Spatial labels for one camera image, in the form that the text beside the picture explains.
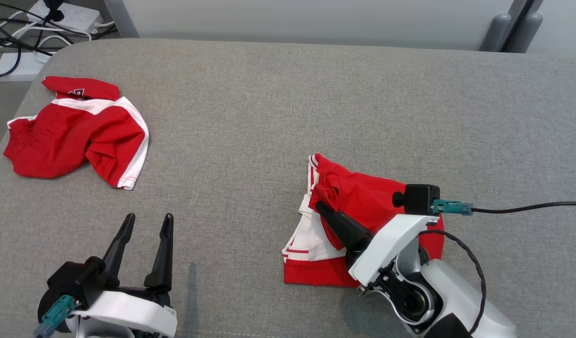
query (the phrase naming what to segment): gray fabric surface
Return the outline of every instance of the gray fabric surface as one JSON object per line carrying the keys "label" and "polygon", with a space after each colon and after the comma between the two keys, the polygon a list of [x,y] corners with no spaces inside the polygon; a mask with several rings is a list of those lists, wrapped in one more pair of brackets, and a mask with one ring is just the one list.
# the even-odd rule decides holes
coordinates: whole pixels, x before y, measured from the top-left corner
{"label": "gray fabric surface", "polygon": [[[406,337],[379,298],[287,285],[280,250],[307,156],[437,184],[478,207],[576,200],[576,59],[386,47],[176,40],[81,43],[41,72],[120,86],[151,141],[133,191],[89,166],[54,180],[12,171],[0,146],[0,337],[29,337],[46,278],[102,255],[135,212],[121,282],[150,272],[176,220],[178,336]],[[53,95],[34,83],[18,116]],[[489,299],[520,337],[576,337],[576,207],[445,217],[477,255]],[[477,286],[448,243],[444,259]]]}

